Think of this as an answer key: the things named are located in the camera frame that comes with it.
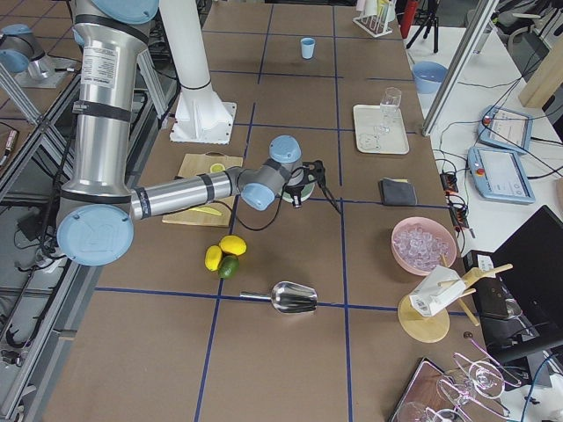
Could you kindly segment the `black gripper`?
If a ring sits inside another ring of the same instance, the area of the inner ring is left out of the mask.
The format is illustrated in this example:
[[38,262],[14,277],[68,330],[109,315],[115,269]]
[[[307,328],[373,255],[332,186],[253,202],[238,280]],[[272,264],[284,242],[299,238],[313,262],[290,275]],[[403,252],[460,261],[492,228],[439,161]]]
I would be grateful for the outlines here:
[[317,185],[324,181],[325,167],[320,160],[302,162],[291,172],[289,182],[284,186],[284,192],[291,196],[293,207],[301,207],[303,188],[311,182]]

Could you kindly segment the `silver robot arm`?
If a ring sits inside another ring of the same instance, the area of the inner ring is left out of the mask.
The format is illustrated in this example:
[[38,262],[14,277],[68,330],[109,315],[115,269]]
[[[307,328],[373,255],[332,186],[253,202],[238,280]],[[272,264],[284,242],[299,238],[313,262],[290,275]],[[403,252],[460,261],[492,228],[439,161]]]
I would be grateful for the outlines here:
[[80,94],[73,106],[77,138],[73,174],[62,187],[56,239],[64,255],[103,266],[124,255],[133,223],[238,195],[262,211],[317,184],[317,164],[305,162],[297,140],[274,138],[257,170],[240,166],[151,187],[125,183],[131,108],[138,57],[148,47],[150,22],[163,20],[178,73],[175,142],[226,144],[236,107],[214,91],[193,1],[79,1],[75,29],[83,40]]
[[1,64],[22,87],[55,88],[55,63],[24,24],[1,29]]

